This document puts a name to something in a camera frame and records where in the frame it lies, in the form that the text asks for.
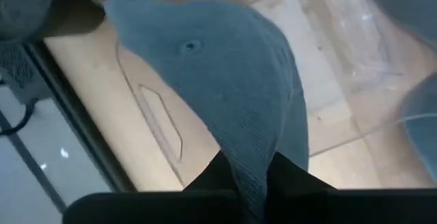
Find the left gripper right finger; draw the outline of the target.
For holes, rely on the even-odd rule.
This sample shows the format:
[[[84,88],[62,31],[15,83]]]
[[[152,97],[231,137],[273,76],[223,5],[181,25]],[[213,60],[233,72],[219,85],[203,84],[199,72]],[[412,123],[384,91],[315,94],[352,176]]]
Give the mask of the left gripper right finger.
[[[276,152],[268,168],[269,191],[325,191],[331,185],[311,175],[298,165]]]

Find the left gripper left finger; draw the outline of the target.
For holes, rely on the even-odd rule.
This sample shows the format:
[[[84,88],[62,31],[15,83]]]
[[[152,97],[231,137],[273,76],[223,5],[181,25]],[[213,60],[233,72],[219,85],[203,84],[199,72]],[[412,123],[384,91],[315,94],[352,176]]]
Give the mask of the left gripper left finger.
[[[222,151],[210,161],[209,165],[184,189],[184,191],[238,191],[230,164]]]

